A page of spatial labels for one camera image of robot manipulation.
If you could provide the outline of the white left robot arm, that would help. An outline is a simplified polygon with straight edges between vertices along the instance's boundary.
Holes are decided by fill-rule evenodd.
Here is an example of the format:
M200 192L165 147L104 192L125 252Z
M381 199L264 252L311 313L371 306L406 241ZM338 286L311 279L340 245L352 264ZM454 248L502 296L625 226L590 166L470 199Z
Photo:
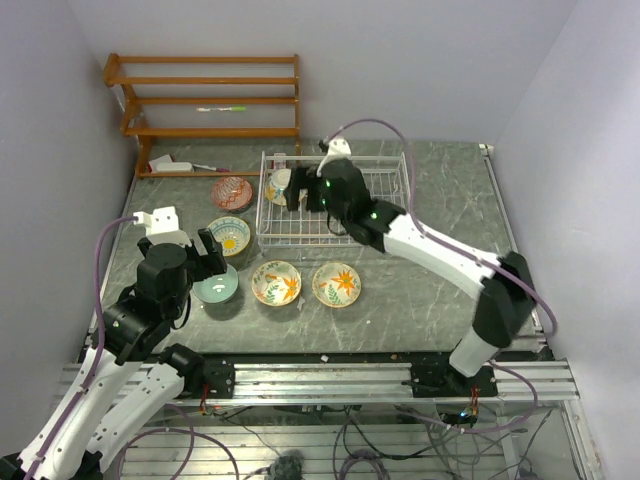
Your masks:
M99 479L133 434L169 400L196 395L204 384L204 359L180 344L166 348L142 384L121 402L121 388L174 330L185 326L191 289L222 274L221 244L198 232L206 252L192 242L153 243L143 237L135 282L97 311L99 322L72 386L40 433L21 452L1 459L4 479Z

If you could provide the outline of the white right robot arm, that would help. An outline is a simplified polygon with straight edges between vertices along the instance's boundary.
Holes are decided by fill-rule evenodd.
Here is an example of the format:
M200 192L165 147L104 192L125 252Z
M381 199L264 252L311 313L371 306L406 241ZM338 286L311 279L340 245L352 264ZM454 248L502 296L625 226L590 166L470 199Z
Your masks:
M529 268L516 252L497 256L427 227L401 206L371 195L359 168L347 158L296 167L284 190L286 206L306 207L337 220L357 243L409 260L465 292L476 302L472 325L440 373L450 394L465 394L476 374L509 347L537 302Z

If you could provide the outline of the orange floral bowl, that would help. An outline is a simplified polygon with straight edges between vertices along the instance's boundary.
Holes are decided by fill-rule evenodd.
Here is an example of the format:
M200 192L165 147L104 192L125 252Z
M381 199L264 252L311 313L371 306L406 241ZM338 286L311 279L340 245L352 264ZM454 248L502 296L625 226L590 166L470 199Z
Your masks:
M268 261L253 273L253 295L264 305L281 307L291 304L301 292L300 272L282 260Z
M322 304L331 308L345 308L359 298L362 282L352 266L329 262L316 270L312 291Z
M266 187L266 198L277 206L286 206L284 191L289 185L292 171L288 168L278 169L273 172L268 179Z

